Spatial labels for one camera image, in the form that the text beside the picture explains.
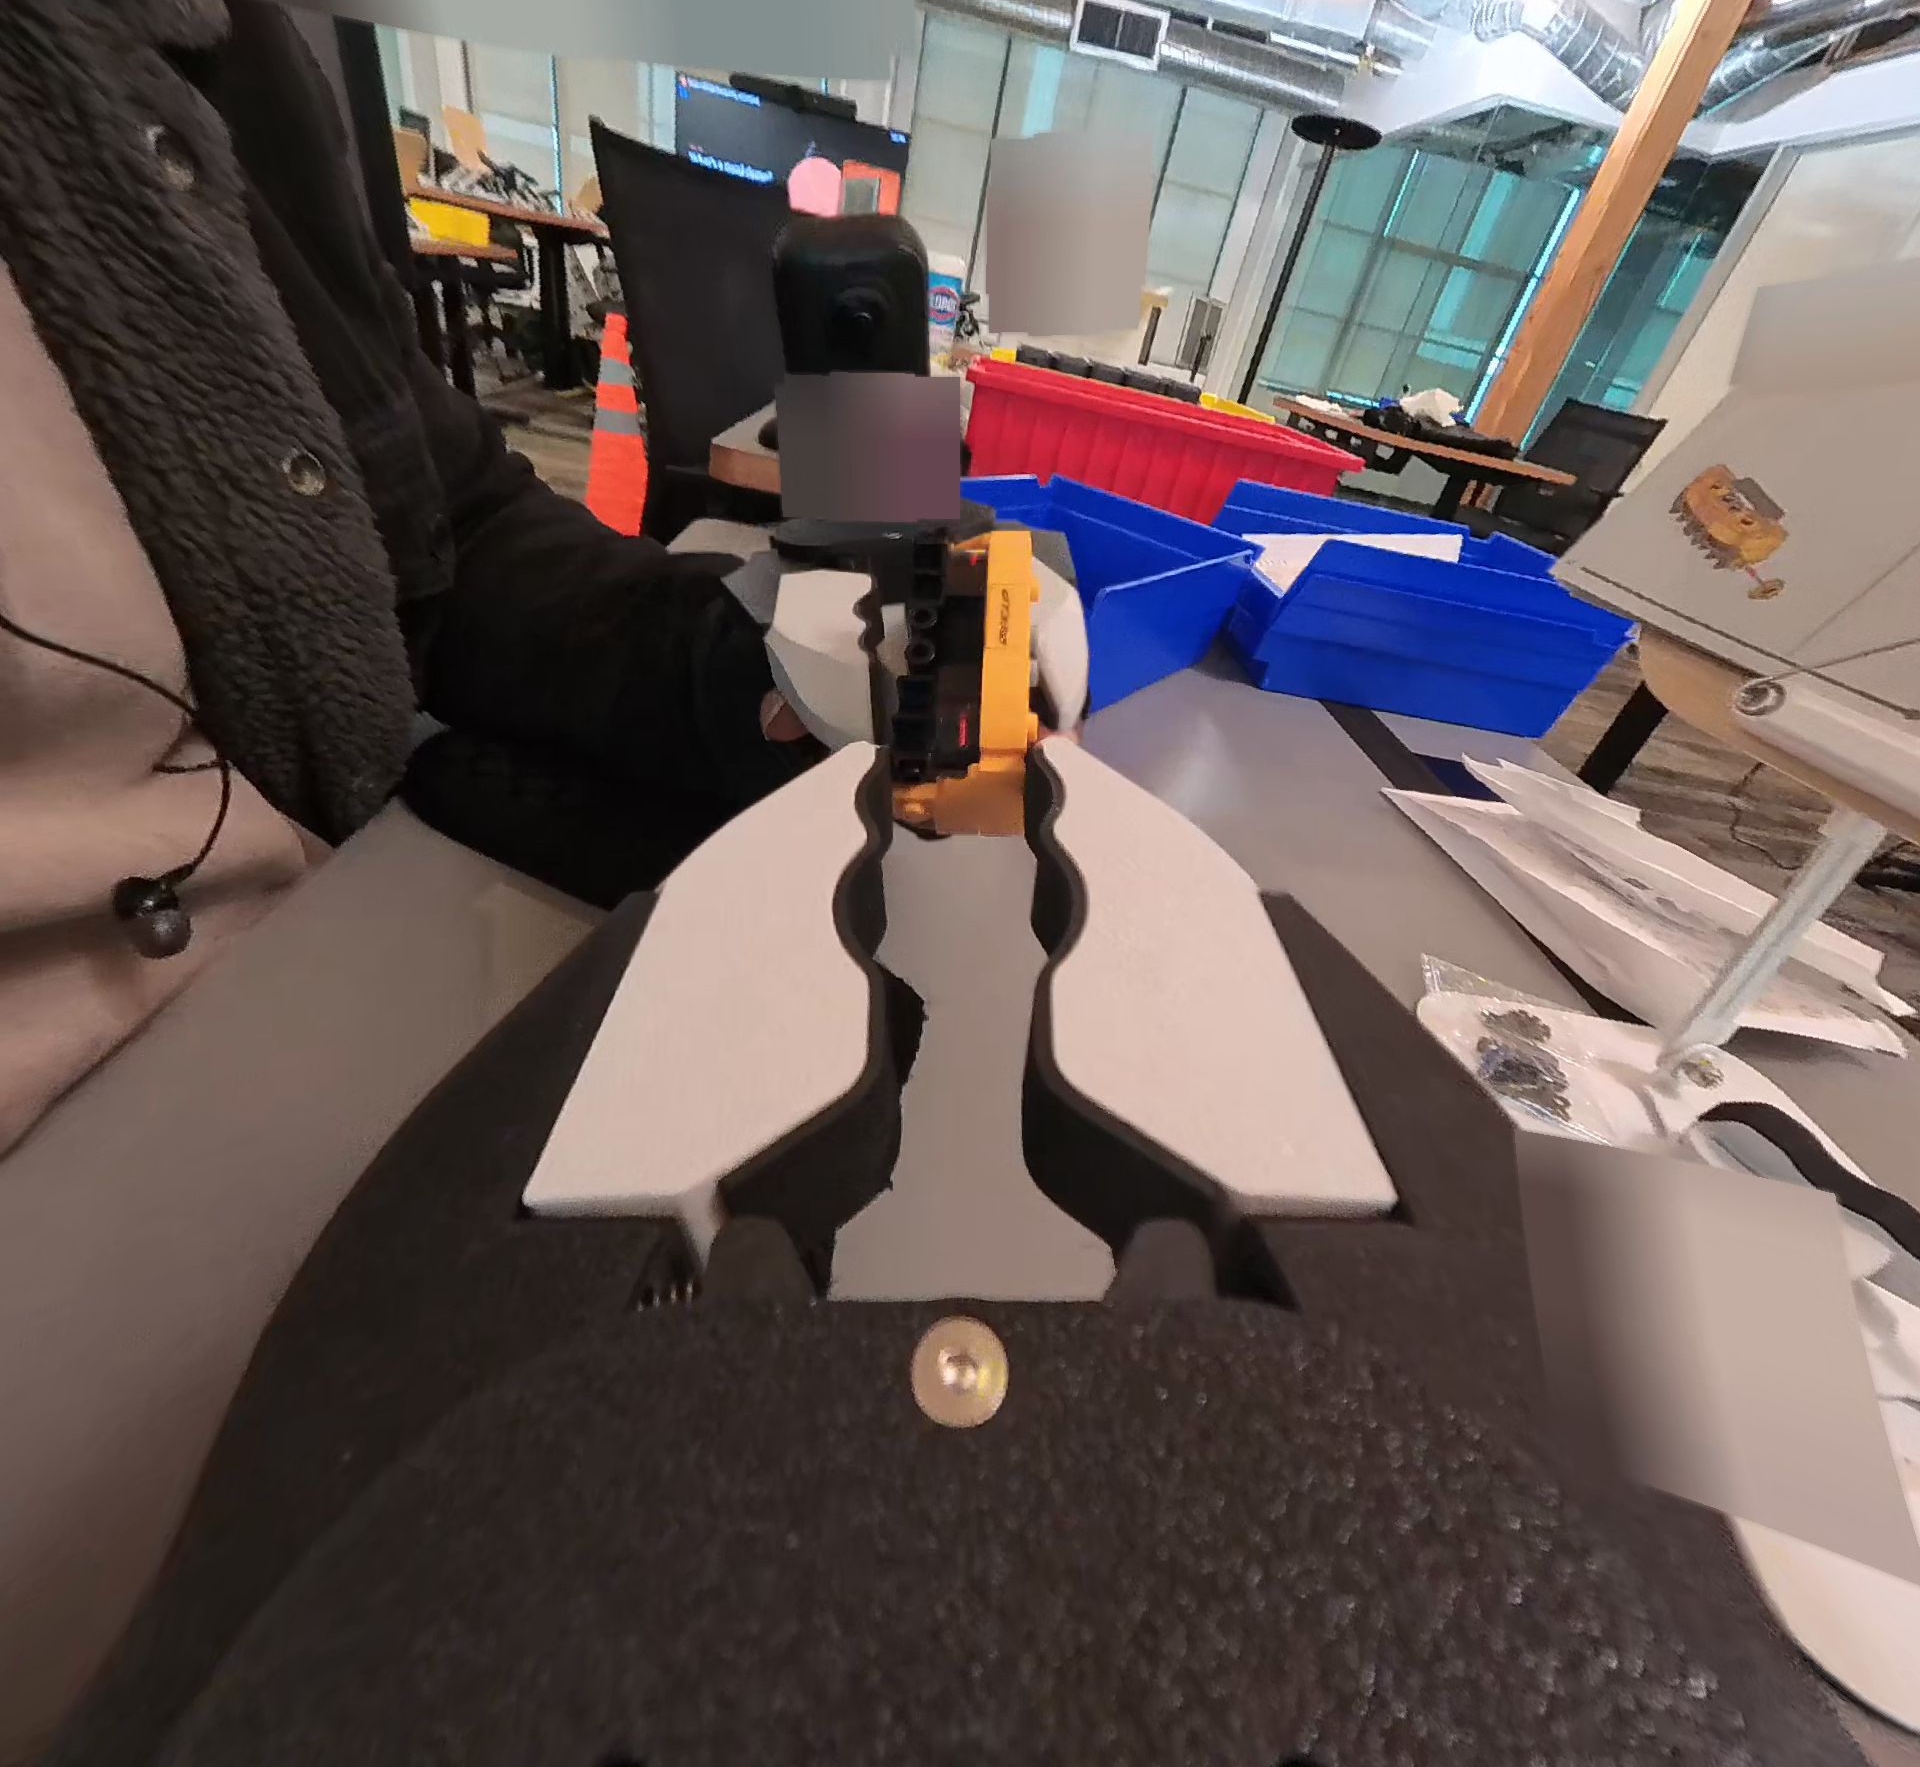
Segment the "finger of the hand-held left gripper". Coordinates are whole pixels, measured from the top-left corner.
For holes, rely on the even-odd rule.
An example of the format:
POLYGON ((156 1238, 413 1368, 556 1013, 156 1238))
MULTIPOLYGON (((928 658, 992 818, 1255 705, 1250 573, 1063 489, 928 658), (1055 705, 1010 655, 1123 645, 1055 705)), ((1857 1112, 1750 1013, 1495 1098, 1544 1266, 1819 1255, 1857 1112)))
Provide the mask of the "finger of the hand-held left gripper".
POLYGON ((1055 564, 1032 564, 1032 711, 1047 740, 1080 740, 1087 724, 1087 607, 1080 594, 1055 564))
POLYGON ((786 564, 763 655, 792 713, 821 744, 885 744, 885 605, 850 564, 786 564))

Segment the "computer monitor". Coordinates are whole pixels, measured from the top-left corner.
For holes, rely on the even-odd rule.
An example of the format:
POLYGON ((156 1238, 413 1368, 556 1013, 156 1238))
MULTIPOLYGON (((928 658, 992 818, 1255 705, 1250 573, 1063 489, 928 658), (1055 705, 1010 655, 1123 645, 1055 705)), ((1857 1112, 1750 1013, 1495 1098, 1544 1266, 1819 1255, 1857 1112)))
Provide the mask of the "computer monitor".
POLYGON ((850 98, 792 83, 675 73, 675 157, 750 186, 774 186, 806 221, 895 221, 909 128, 861 125, 850 98))

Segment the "yellow plastic bin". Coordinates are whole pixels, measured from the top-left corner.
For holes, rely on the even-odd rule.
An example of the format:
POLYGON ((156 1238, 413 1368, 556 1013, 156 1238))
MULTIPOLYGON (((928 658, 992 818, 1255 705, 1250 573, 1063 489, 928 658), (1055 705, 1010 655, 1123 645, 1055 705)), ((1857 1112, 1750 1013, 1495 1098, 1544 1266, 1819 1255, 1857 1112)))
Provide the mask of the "yellow plastic bin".
POLYGON ((523 253, 523 213, 446 196, 446 186, 405 186, 413 253, 414 264, 518 264, 523 253))

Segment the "white paper sheet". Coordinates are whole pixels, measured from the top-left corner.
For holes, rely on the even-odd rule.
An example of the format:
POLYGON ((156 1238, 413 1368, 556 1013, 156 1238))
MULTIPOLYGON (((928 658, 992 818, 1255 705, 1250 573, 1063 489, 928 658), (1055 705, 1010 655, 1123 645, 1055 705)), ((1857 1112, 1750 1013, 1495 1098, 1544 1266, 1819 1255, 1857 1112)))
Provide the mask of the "white paper sheet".
POLYGON ((1275 586, 1294 586, 1300 573, 1310 573, 1310 559, 1339 557, 1398 557, 1398 559, 1460 559, 1464 533, 1460 531, 1435 531, 1435 533, 1365 533, 1365 531, 1310 531, 1310 533, 1250 533, 1255 547, 1255 573, 1275 586))

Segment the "wooden pillar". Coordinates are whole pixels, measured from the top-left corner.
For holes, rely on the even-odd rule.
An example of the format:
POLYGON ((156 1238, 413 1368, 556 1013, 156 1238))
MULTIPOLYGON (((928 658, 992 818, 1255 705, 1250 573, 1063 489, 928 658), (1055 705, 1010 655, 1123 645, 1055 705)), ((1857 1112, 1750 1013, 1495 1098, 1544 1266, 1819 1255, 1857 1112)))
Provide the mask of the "wooden pillar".
POLYGON ((1564 375, 1637 225, 1644 221, 1644 200, 1658 175, 1669 170, 1682 125, 1696 119, 1718 65, 1739 39, 1750 0, 1681 0, 1644 73, 1584 186, 1584 200, 1564 221, 1564 235, 1503 351, 1503 365, 1491 375, 1477 397, 1477 428, 1527 440, 1556 378, 1564 375))

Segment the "orange and black lego model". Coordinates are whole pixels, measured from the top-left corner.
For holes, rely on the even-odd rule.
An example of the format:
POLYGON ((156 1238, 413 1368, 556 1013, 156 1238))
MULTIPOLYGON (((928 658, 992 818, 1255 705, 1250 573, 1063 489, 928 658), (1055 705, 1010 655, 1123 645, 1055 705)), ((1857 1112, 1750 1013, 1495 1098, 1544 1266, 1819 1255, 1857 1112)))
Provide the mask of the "orange and black lego model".
POLYGON ((1035 559, 1028 531, 909 557, 909 642, 892 713, 895 823, 919 839, 1028 837, 1035 559))

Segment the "white paper leaflets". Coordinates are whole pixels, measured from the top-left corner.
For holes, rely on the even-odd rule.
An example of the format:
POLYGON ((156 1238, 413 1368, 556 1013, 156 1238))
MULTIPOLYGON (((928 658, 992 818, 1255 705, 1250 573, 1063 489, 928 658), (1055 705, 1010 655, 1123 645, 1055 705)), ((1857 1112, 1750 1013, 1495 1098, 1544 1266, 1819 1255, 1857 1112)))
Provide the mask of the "white paper leaflets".
MULTIPOLYGON (((1464 760, 1491 794, 1387 790, 1544 955, 1620 1013, 1669 1036, 1773 894, 1639 828, 1639 808, 1584 785, 1464 760)), ((1814 923, 1739 1008, 1739 1036, 1795 1036, 1843 1050, 1905 1050, 1915 1008, 1886 990, 1886 955, 1814 923)))

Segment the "person's left forearm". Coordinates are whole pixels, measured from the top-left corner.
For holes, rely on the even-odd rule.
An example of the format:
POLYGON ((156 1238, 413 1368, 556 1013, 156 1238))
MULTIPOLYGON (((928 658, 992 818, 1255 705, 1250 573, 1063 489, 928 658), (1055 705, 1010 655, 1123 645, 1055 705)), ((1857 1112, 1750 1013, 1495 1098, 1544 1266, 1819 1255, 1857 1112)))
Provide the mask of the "person's left forearm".
POLYGON ((615 907, 825 760, 821 740, 758 732, 774 678, 763 630, 730 598, 734 557, 601 531, 427 362, 413 397, 454 564, 405 618, 434 727, 395 800, 420 828, 615 907))

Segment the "orange traffic cone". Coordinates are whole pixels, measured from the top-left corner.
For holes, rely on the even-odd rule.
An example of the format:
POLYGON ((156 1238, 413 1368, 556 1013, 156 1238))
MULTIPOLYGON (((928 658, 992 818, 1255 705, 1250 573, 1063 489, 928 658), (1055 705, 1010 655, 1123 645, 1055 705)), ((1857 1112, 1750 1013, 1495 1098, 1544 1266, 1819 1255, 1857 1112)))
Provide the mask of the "orange traffic cone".
POLYGON ((594 344, 582 508, 615 533, 639 533, 639 519, 648 519, 648 424, 639 424, 633 351, 625 351, 621 310, 601 315, 601 344, 594 344))

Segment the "lego instruction booklet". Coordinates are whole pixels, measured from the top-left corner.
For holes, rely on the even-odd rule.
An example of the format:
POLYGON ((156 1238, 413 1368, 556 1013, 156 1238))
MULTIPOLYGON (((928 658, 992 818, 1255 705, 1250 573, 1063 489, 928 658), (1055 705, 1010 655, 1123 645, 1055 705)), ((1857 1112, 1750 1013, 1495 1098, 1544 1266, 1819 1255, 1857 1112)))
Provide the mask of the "lego instruction booklet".
POLYGON ((1920 264, 1750 291, 1724 407, 1556 578, 1748 670, 1920 705, 1920 264))

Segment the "clear plastic bag of parts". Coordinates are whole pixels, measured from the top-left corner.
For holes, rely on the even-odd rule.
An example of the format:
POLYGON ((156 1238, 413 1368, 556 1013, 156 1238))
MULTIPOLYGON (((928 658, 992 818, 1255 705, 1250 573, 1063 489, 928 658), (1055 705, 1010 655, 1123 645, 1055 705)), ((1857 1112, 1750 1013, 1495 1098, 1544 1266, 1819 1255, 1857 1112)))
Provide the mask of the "clear plastic bag of parts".
POLYGON ((1520 994, 1448 960, 1424 960, 1424 1036, 1520 1129, 1590 1144, 1644 1144, 1653 1036, 1520 994))

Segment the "black office chair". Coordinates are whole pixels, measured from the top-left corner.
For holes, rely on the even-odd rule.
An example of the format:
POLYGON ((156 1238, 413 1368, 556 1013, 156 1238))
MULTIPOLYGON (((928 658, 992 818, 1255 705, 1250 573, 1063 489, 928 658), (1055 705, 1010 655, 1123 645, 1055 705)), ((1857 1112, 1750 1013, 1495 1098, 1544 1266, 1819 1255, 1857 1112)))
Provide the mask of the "black office chair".
POLYGON ((625 362, 648 414, 648 543, 689 521, 774 521, 786 500, 711 476, 711 440, 763 424, 786 378, 774 235, 786 186, 698 170, 590 119, 625 362))
POLYGON ((1600 519, 1620 500, 1626 476, 1664 435, 1664 417, 1606 414, 1606 407, 1558 407, 1550 428, 1520 450, 1527 464, 1574 476, 1574 485, 1503 485, 1495 521, 1503 533, 1564 557, 1600 519))

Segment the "wooden office table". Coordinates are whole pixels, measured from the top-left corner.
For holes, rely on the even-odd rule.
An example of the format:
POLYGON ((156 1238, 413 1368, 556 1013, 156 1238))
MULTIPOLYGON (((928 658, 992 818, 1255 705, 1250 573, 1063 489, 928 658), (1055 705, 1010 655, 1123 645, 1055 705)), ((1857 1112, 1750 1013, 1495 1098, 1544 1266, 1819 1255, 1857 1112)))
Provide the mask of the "wooden office table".
POLYGON ((1303 397, 1275 397, 1275 424, 1320 435, 1341 450, 1365 476, 1406 476, 1412 460, 1429 460, 1439 476, 1435 519, 1455 519, 1464 504, 1495 504, 1511 485, 1544 485, 1544 489, 1578 489, 1578 476, 1520 460, 1520 455, 1491 455, 1483 440, 1455 440, 1455 435, 1412 435, 1412 428, 1372 428, 1355 414, 1339 407, 1303 407, 1303 397))

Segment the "wooden desk with black legs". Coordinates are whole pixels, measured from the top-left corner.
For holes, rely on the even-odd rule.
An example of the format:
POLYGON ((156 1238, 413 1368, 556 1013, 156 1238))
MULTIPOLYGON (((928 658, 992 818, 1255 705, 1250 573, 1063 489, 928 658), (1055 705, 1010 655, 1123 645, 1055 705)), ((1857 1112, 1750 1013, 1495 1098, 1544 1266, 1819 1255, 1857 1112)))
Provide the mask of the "wooden desk with black legs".
POLYGON ((472 390, 472 272, 501 269, 518 287, 537 287, 540 315, 540 387, 579 390, 590 375, 569 332, 569 252, 612 252, 601 221, 509 204, 487 196, 405 178, 413 204, 413 264, 434 291, 434 332, 420 326, 427 358, 463 390, 472 390))

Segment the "red plastic bin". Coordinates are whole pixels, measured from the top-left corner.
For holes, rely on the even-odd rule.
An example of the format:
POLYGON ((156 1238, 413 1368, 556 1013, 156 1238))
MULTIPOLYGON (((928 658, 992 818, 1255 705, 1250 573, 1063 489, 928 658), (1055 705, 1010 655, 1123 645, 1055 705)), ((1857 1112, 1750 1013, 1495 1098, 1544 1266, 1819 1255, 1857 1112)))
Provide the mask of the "red plastic bin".
POLYGON ((1237 485, 1339 500, 1355 455, 1268 417, 1187 407, 1032 362, 970 362, 970 476, 1069 477, 1215 521, 1237 485))

